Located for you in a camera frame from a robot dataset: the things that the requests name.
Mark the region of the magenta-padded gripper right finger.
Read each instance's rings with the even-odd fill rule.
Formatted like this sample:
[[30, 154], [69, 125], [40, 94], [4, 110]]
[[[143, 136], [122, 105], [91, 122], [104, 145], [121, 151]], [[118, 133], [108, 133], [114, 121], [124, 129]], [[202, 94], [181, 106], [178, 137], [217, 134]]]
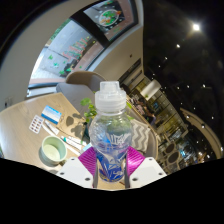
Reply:
[[144, 157], [132, 147], [128, 148], [125, 171], [127, 189], [140, 188], [167, 176], [153, 157]]

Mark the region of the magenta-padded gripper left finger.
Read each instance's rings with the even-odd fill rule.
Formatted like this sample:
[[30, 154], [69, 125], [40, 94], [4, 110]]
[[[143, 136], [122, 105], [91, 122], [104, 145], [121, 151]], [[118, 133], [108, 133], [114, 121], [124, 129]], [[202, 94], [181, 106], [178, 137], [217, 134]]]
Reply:
[[57, 172], [57, 176], [81, 187], [93, 188], [96, 171], [96, 153], [94, 149], [90, 147], [79, 157], [69, 158]]

